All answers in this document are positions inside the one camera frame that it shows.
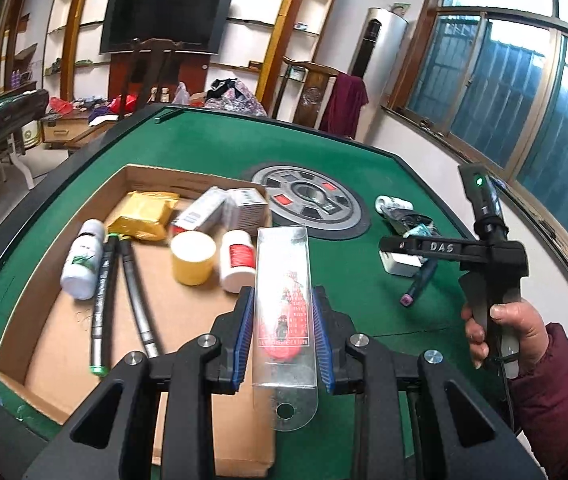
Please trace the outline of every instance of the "gold foil package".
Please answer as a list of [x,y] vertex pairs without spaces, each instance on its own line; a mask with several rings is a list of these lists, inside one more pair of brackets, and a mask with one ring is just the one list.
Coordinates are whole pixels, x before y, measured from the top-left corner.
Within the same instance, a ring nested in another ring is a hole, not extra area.
[[138,240],[158,242],[166,238],[166,224],[179,201],[176,193],[132,191],[128,193],[108,232]]

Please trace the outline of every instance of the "red plastic bag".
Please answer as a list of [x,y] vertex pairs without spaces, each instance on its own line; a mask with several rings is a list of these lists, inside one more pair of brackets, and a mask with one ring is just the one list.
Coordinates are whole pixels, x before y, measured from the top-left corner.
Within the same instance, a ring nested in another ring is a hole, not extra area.
[[[121,94],[119,94],[111,101],[110,105],[108,105],[108,108],[110,108],[110,111],[113,112],[115,115],[119,115],[119,107],[121,106],[121,102],[122,102],[122,96]],[[134,106],[136,102],[137,102],[136,95],[127,95],[126,105],[124,106],[124,113],[131,114],[132,112],[134,112]]]
[[72,111],[72,104],[63,99],[59,99],[59,97],[51,97],[48,104],[52,110],[61,115],[69,114]]

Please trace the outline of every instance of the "barcode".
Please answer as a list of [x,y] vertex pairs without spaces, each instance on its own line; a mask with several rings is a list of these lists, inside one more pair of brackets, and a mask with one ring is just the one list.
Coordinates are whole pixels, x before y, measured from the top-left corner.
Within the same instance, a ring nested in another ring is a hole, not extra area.
[[184,218],[180,218],[180,220],[189,224],[194,224],[195,222],[197,222],[197,220],[199,220],[200,217],[201,215],[199,213],[191,211],[186,216],[184,216]]
[[244,202],[245,202],[245,203],[256,203],[256,202],[259,202],[259,200],[256,199],[253,190],[242,189],[242,190],[241,190],[241,195],[243,196],[243,199],[244,199]]

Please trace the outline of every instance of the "hand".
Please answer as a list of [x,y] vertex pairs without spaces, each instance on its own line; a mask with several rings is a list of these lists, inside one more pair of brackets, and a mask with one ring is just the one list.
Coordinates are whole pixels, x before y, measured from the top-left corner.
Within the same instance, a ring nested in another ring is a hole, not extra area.
[[[533,305],[526,300],[491,306],[491,318],[499,325],[509,325],[520,336],[520,375],[530,372],[546,353],[548,333],[544,321]],[[473,319],[473,311],[465,304],[462,319],[466,322],[466,338],[471,347],[475,368],[482,366],[488,356],[483,327]]]

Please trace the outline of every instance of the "wooden chair back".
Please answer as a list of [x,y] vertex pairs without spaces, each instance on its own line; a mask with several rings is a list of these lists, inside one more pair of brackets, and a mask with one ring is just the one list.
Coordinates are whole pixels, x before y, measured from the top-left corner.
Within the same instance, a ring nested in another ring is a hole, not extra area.
[[304,81],[302,94],[299,96],[299,101],[297,102],[293,123],[299,124],[300,126],[314,128],[315,123],[317,122],[317,116],[320,112],[321,103],[323,102],[324,95],[326,94],[328,82],[331,77],[337,77],[339,75],[339,70],[330,66],[312,63],[310,61],[295,61],[286,56],[284,56],[284,63],[288,66],[286,67],[284,80],[279,87],[279,92],[275,99],[272,117],[274,119],[277,118],[279,107],[286,90],[286,83],[290,79],[293,68],[304,68],[308,70],[308,74]]
[[158,40],[153,38],[146,41],[133,40],[131,46],[132,56],[130,65],[121,91],[119,120],[122,120],[126,114],[126,98],[129,94],[132,73],[140,59],[140,54],[143,51],[150,51],[148,65],[146,66],[144,78],[142,80],[142,89],[137,96],[134,111],[141,110],[145,107],[145,105],[147,105],[148,99],[151,97],[151,89],[153,87],[161,88],[163,86],[163,73],[171,65],[172,57],[176,52],[179,52],[182,49],[184,44],[181,41],[175,43],[171,40]]

